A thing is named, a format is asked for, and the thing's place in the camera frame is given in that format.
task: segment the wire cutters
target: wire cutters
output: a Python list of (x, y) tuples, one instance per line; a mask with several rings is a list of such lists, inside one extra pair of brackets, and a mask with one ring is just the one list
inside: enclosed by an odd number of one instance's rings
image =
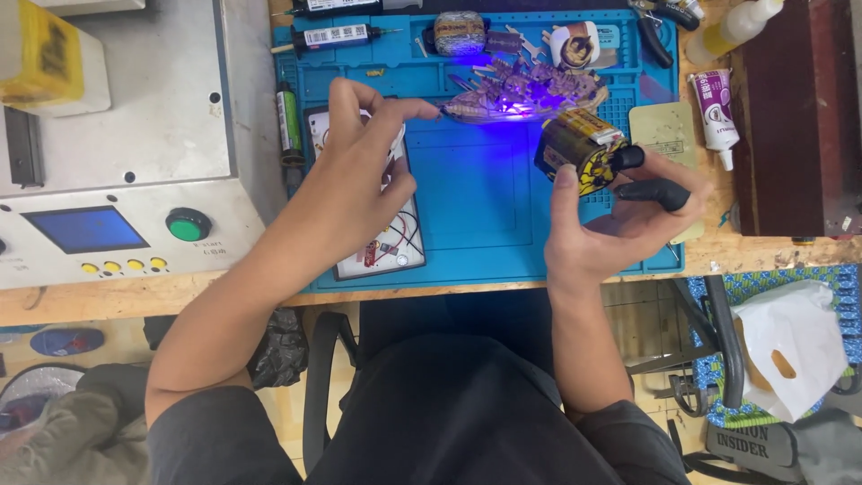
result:
[(657, 17), (674, 21), (678, 26), (690, 32), (700, 27), (700, 20), (688, 10), (663, 1), (628, 0), (628, 6), (638, 14), (638, 30), (644, 47), (650, 51), (662, 69), (669, 69), (673, 66), (673, 56), (661, 45), (655, 23), (658, 22), (660, 25), (661, 21)]

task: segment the white plastic bag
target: white plastic bag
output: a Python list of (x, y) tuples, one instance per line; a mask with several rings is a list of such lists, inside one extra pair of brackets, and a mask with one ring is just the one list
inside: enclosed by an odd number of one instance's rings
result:
[[(732, 308), (742, 319), (754, 367), (772, 387), (770, 392), (754, 386), (747, 369), (745, 399), (792, 423), (829, 392), (847, 368), (832, 298), (826, 283), (801, 280)], [(790, 372), (781, 365), (782, 357)]]

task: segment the green tube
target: green tube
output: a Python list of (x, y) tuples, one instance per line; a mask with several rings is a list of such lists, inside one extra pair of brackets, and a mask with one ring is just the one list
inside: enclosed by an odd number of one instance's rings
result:
[(297, 117), (297, 95), (290, 90), (287, 81), (278, 83), (278, 126), (281, 129), (281, 164), (285, 167), (305, 165), (303, 143), (299, 134)]

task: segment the blue screen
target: blue screen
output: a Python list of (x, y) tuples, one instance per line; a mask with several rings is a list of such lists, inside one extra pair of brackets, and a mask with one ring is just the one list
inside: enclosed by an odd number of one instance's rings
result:
[(149, 247), (110, 206), (22, 215), (67, 254)]

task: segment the wooden table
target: wooden table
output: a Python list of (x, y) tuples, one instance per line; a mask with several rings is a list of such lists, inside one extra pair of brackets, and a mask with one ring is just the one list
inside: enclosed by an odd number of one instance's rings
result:
[[(741, 0), (703, 0), (708, 22), (718, 22)], [(269, 0), (272, 11), (291, 7), (290, 0)], [(292, 17), (273, 17), (273, 26), (290, 25)], [(691, 97), (685, 77), (716, 67), (726, 67), (727, 59), (711, 66), (695, 68), (684, 57), (685, 42), (690, 33), (681, 32), (680, 46), (680, 99), (691, 100), (696, 120), (696, 100)], [(739, 273), (803, 266), (825, 266), (862, 261), (862, 236), (850, 241), (836, 242), (819, 238), (814, 246), (797, 247), (787, 237), (742, 237), (735, 234), (730, 224), (718, 227), (721, 215), (734, 202), (731, 173), (721, 168), (713, 152), (703, 148), (703, 131), (696, 129), (697, 158), (700, 170), (715, 183), (715, 194), (709, 201), (704, 222), (706, 232), (685, 247), (685, 271), (681, 274), (649, 274), (615, 277), (608, 280), (645, 280), (669, 278), (679, 275)], [(13, 324), (41, 324), (72, 322), (102, 318), (126, 318), (179, 313), (207, 285), (222, 272), (178, 274), (153, 278), (127, 278), (98, 283), (80, 283), (53, 287), (22, 288), (0, 291), (0, 326)], [(425, 296), (443, 293), (469, 293), (493, 290), (542, 287), (542, 281), (458, 285), (449, 287), (405, 288), (401, 290), (371, 290), (346, 293), (300, 294), (284, 302), (285, 305), (313, 305), (364, 299), (386, 299), (408, 296)]]

